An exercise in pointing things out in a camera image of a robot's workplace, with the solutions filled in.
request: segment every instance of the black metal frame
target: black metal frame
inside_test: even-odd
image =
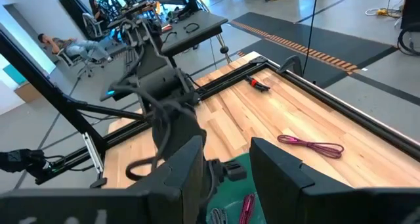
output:
[[[80,132],[91,135],[92,140],[102,160],[105,152],[118,145],[119,143],[139,134],[142,131],[150,128],[149,122],[146,118],[151,115],[141,115],[133,112],[126,112],[103,106],[95,106],[87,104],[86,102],[77,101],[69,98],[59,88],[55,87],[22,53],[19,48],[3,33],[0,32],[0,53]],[[234,84],[244,80],[246,76],[251,76],[261,70],[269,69],[281,75],[286,80],[290,81],[297,87],[316,97],[323,103],[332,107],[332,109],[342,113],[344,116],[350,118],[374,134],[388,141],[396,148],[404,151],[411,157],[420,161],[420,144],[416,143],[407,137],[396,133],[389,127],[372,120],[365,114],[351,106],[343,104],[341,101],[320,90],[315,85],[307,82],[303,78],[288,71],[283,71],[279,66],[271,63],[263,57],[257,57],[249,61],[247,64],[207,83],[196,89],[200,99],[203,101],[212,95],[215,95],[222,90],[233,86]],[[85,110],[89,112],[97,112],[101,114],[109,114],[112,116],[119,116],[124,118],[131,118],[135,121],[130,124],[102,137],[98,132],[88,123],[88,121],[80,114],[78,110]],[[73,153],[65,156],[64,159],[57,161],[55,164],[60,164],[59,168],[55,169],[48,177],[44,179],[37,179],[35,182],[40,185],[49,179],[64,173],[65,171],[74,168],[75,166],[87,161],[90,158],[86,147],[80,148]]]

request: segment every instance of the wooden table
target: wooden table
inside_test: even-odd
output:
[[[197,83],[203,85],[257,56],[250,53]],[[204,150],[207,159],[227,161],[248,152],[252,137],[262,137],[351,187],[420,187],[419,162],[270,70],[263,70],[254,78],[271,90],[260,93],[243,81],[196,107],[198,122],[207,131]],[[115,121],[109,132],[130,122]],[[339,143],[345,151],[338,160],[326,158],[305,147],[279,143],[276,137],[280,134],[306,141]],[[127,164],[151,157],[156,150],[151,129],[108,150],[103,174],[108,183],[104,188],[133,184],[125,176]],[[150,166],[136,168],[134,172],[146,175]]]

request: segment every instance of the red object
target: red object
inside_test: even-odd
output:
[[[243,199],[242,211],[239,218],[239,224],[248,224],[251,220],[255,206],[255,194],[248,194]]]
[[[256,83],[258,83],[258,81],[257,81],[257,80],[255,80],[255,79],[252,79],[252,81],[251,81],[251,86],[252,86],[252,87],[255,87],[255,84],[256,84]]]
[[[329,158],[338,159],[341,158],[341,153],[344,151],[344,147],[342,145],[336,143],[313,143],[313,142],[306,142],[301,139],[295,138],[290,135],[279,135],[277,140],[281,143],[285,143],[288,145],[300,145],[300,146],[307,146],[311,148],[315,152],[327,156]]]

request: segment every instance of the green mat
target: green mat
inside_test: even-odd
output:
[[[249,223],[266,223],[252,178],[249,154],[242,154],[235,158],[235,160],[246,169],[247,179],[232,182],[225,178],[224,182],[217,187],[217,193],[213,196],[207,207],[206,221],[208,224],[211,224],[209,214],[213,208],[224,208],[228,214],[228,223],[239,223],[243,198],[247,194],[254,193],[255,208]]]

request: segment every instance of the person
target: person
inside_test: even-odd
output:
[[[65,49],[65,53],[68,56],[80,55],[84,59],[100,64],[101,62],[99,60],[94,59],[88,54],[90,50],[96,50],[102,54],[102,57],[106,58],[108,62],[112,61],[110,54],[96,41],[80,41],[74,38],[63,40],[57,37],[49,37],[46,34],[39,34],[38,40],[45,44],[46,47],[52,47],[53,54],[58,54],[61,49]]]
[[[106,30],[108,29],[108,25],[110,24],[108,21],[108,17],[106,16],[106,14],[100,9],[99,4],[96,0],[89,0],[89,4],[91,6],[92,9],[92,13],[93,13],[93,17],[96,19],[96,21],[100,22],[102,21],[99,26],[101,30]],[[118,43],[120,42],[120,40],[118,39],[118,33],[119,31],[115,31],[113,39],[115,41],[117,41]]]

